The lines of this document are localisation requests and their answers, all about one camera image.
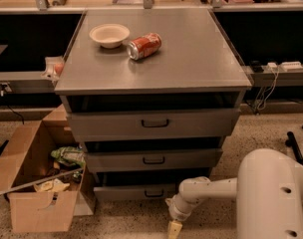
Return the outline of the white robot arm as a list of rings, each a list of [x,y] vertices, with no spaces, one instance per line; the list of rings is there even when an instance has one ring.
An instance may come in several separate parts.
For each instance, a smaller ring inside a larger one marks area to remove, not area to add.
[[[303,239],[303,165],[279,151],[251,151],[235,178],[184,180],[166,201],[167,238],[177,239],[182,222],[209,198],[236,201],[237,239]]]

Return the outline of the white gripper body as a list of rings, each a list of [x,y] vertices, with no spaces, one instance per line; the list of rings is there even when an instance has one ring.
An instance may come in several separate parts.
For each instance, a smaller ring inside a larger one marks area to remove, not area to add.
[[[185,221],[193,210],[192,204],[185,201],[180,194],[167,198],[165,203],[168,207],[169,216],[175,221]]]

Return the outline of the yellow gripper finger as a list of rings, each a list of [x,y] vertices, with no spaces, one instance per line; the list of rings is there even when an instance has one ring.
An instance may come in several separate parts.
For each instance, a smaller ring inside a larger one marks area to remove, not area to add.
[[[167,239],[177,239],[182,229],[182,223],[179,221],[169,221],[167,227]]]

